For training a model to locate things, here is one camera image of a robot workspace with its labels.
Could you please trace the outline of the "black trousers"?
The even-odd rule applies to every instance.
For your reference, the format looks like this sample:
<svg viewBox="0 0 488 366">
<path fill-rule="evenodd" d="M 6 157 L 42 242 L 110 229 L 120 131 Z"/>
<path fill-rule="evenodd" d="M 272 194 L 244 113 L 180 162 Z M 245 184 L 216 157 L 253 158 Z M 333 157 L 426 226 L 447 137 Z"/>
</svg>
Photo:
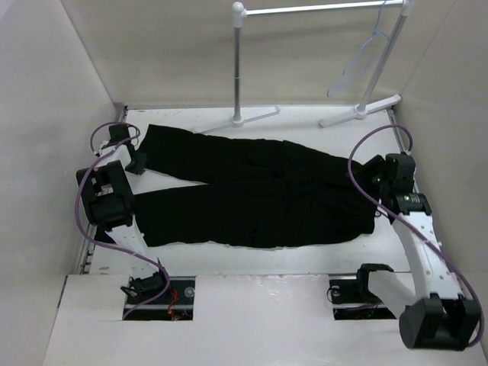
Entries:
<svg viewBox="0 0 488 366">
<path fill-rule="evenodd" d="M 182 188 L 136 196 L 150 247 L 216 242 L 255 249 L 328 245 L 374 232 L 375 206 L 358 192 L 358 163 L 296 143 L 229 139 L 150 125 L 140 144 L 152 172 Z"/>
</svg>

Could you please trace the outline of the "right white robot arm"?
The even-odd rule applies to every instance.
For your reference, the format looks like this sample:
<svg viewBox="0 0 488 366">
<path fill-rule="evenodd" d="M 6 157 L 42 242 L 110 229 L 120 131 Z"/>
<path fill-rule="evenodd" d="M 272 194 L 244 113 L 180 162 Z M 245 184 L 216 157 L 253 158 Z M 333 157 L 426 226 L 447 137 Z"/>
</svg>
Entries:
<svg viewBox="0 0 488 366">
<path fill-rule="evenodd" d="M 379 191 L 379 207 L 399 237 L 414 288 L 401 282 L 389 265 L 364 264 L 353 284 L 362 301 L 378 298 L 398 319 L 400 337 L 408 349 L 463 351 L 473 346 L 473 333 L 484 327 L 474 298 L 463 295 L 461 275 L 441 253 L 424 194 L 414 191 L 415 160 L 402 153 L 375 156 L 358 170 L 349 169 L 353 185 L 368 173 Z"/>
</svg>

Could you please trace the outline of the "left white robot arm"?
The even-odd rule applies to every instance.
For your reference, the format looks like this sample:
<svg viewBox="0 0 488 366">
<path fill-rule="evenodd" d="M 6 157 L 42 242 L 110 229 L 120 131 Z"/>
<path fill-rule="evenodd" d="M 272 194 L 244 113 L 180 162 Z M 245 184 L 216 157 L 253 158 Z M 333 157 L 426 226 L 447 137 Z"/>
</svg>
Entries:
<svg viewBox="0 0 488 366">
<path fill-rule="evenodd" d="M 96 160 L 76 172 L 75 221 L 92 244 L 131 255 L 156 268 L 148 278 L 131 278 L 121 290 L 139 306 L 161 304 L 171 295 L 170 279 L 159 260 L 148 255 L 148 245 L 136 222 L 136 199 L 127 174 L 142 175 L 146 156 L 134 143 L 140 129 L 109 122 L 96 127 L 89 146 Z"/>
</svg>

